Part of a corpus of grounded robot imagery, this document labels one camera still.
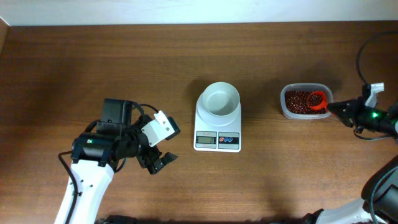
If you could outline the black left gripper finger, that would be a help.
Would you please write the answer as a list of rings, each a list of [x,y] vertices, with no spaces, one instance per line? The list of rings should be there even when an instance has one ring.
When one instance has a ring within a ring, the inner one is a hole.
[[[170,164],[171,162],[173,162],[177,158],[178,158],[177,155],[172,154],[171,152],[167,152],[167,153],[164,154],[164,156],[162,158],[160,158],[160,164],[161,165]]]
[[[157,160],[148,167],[148,171],[150,174],[156,174],[161,169],[163,169],[164,166],[165,166],[165,163],[162,160]]]

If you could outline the orange measuring scoop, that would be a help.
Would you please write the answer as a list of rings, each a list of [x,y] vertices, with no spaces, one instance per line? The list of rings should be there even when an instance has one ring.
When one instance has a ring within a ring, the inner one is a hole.
[[[306,99],[308,108],[314,111],[325,110],[328,106],[326,94],[323,91],[313,91]]]

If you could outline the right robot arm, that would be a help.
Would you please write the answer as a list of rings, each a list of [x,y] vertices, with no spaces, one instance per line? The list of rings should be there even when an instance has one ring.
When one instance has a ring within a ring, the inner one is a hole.
[[[397,140],[397,105],[388,111],[366,106],[362,98],[329,103],[327,110],[336,115],[354,135],[367,129],[381,133],[374,140]],[[391,159],[366,182],[361,197],[342,207],[306,214],[299,223],[397,223],[397,157]]]

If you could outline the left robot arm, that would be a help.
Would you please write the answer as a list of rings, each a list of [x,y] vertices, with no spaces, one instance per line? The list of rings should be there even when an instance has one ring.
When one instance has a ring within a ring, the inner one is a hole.
[[[134,101],[105,99],[102,117],[67,152],[72,163],[58,155],[69,180],[56,223],[94,223],[106,189],[128,158],[136,158],[151,175],[176,160],[175,154],[161,153],[157,144],[178,135],[180,128],[163,111],[149,116],[143,108]]]

